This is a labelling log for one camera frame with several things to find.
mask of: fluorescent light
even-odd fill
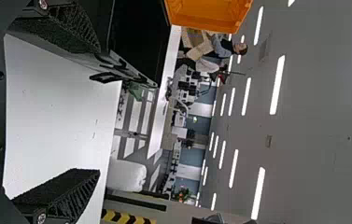
[[[271,110],[269,112],[271,115],[275,115],[277,111],[278,96],[280,94],[281,79],[283,77],[285,62],[286,62],[286,55],[283,55],[280,58],[278,58],[277,70],[275,72],[274,93],[272,95]]]
[[[204,168],[205,168],[205,159],[203,160],[202,175],[204,174]]]
[[[203,186],[205,186],[205,180],[207,179],[208,166],[205,167],[204,177],[203,177]]]
[[[219,170],[222,169],[222,163],[224,161],[224,155],[225,155],[225,148],[226,148],[226,141],[222,142],[222,150],[221,150],[221,156],[219,157]]]
[[[251,77],[247,79],[247,83],[246,83],[245,99],[243,101],[243,107],[242,107],[242,116],[246,114],[250,87],[251,87]]]
[[[221,116],[224,115],[225,102],[226,102],[226,93],[224,93],[224,97],[222,97],[222,107],[221,107],[221,113],[220,113]]]
[[[218,135],[216,137],[216,143],[214,144],[213,159],[215,159],[217,156],[217,146],[218,146]]]
[[[263,181],[265,180],[265,169],[260,167],[260,172],[258,173],[257,188],[255,189],[254,203],[252,205],[251,219],[257,220],[258,213],[260,211],[260,197],[263,190]]]
[[[260,7],[260,11],[258,12],[257,27],[255,29],[254,45],[257,45],[258,40],[260,39],[260,26],[262,24],[262,15],[263,7]]]
[[[200,198],[200,192],[198,192],[198,195],[196,196],[196,203],[195,203],[195,207],[198,206],[199,204],[199,198]]]
[[[214,117],[214,115],[216,114],[216,104],[217,104],[217,101],[215,100],[213,104],[213,111],[211,112],[211,117]]]
[[[211,147],[213,146],[213,139],[214,139],[214,133],[211,133],[210,147],[208,148],[208,151],[211,151]]]
[[[292,6],[292,4],[294,4],[295,0],[289,0],[289,7]]]
[[[231,102],[229,104],[229,110],[228,110],[228,116],[232,115],[232,109],[233,109],[233,100],[234,100],[234,94],[236,92],[236,88],[232,89],[232,95],[231,95]]]
[[[233,163],[231,169],[231,177],[229,178],[229,188],[233,188],[234,173],[236,172],[237,159],[239,157],[239,149],[236,149],[233,154]]]
[[[217,201],[217,194],[214,193],[213,194],[213,201],[211,202],[211,211],[214,211],[214,209],[216,208],[216,201]]]
[[[232,63],[233,63],[233,55],[232,55],[231,58],[229,59],[228,72],[231,72],[231,70],[232,70]]]

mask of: white wall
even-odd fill
[[[187,178],[191,180],[201,180],[201,167],[189,166],[180,163],[177,167],[176,176],[181,178]]]
[[[7,35],[9,198],[71,168],[99,169],[100,180],[79,220],[99,223],[120,83],[92,82],[94,72]]]
[[[258,66],[252,42],[262,4],[260,40],[273,32],[273,41],[268,61]],[[247,115],[239,116],[239,96],[233,106],[239,111],[213,122],[213,130],[228,139],[227,162],[221,171],[209,169],[203,195],[216,191],[218,210],[249,216],[264,166],[260,223],[352,223],[352,1],[296,0],[288,8],[286,0],[255,0],[241,34],[250,45],[242,70],[253,67]],[[277,115],[271,117],[282,54],[287,55],[282,89]],[[244,92],[246,80],[238,80],[237,90]],[[267,134],[274,136],[272,148],[265,147]],[[239,162],[230,190],[235,148]]]
[[[211,118],[211,112],[213,111],[212,105],[194,103],[190,106],[190,115],[201,116],[205,118]]]

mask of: green object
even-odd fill
[[[176,194],[176,200],[181,203],[186,202],[192,196],[192,191],[189,189],[181,188],[181,190]]]
[[[143,88],[141,87],[140,84],[131,81],[126,86],[126,89],[137,102],[143,101]]]

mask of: man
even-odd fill
[[[212,35],[210,37],[210,41],[213,50],[209,53],[206,53],[196,61],[194,61],[188,56],[188,51],[190,49],[186,49],[181,46],[181,49],[186,53],[187,57],[177,60],[176,70],[183,64],[186,64],[188,67],[192,68],[195,71],[214,73],[217,72],[219,68],[223,66],[222,61],[224,59],[229,59],[233,54],[243,56],[246,55],[248,52],[247,44],[233,44],[232,41],[228,41],[224,38],[221,38],[219,35]]]

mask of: yellow and black hazard stripe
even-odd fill
[[[127,213],[119,213],[113,210],[102,211],[102,220],[118,224],[156,224],[156,220],[146,217],[136,217]]]

